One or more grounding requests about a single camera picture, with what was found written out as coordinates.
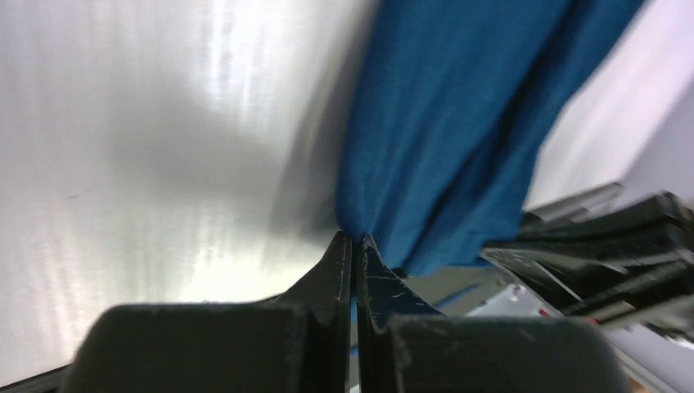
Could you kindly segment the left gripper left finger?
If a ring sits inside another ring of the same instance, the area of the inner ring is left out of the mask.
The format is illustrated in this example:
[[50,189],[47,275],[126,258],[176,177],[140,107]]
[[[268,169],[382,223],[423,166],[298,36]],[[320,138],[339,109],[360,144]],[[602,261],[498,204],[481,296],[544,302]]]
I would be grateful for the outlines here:
[[64,392],[346,392],[352,242],[271,300],[130,304],[80,346]]

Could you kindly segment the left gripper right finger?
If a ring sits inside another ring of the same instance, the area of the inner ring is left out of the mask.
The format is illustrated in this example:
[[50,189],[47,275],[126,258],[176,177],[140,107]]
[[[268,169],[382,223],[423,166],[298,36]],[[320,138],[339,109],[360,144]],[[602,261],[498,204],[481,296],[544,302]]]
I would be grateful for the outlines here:
[[580,318],[451,317],[383,262],[355,255],[363,392],[628,392],[604,336]]

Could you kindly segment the blue t shirt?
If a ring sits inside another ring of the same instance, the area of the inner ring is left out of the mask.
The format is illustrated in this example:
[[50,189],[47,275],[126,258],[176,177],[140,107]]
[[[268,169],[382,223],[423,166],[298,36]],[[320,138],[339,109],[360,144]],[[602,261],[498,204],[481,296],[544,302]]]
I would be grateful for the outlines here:
[[336,187],[336,218],[408,275],[481,265],[513,239],[562,107],[639,1],[384,1]]

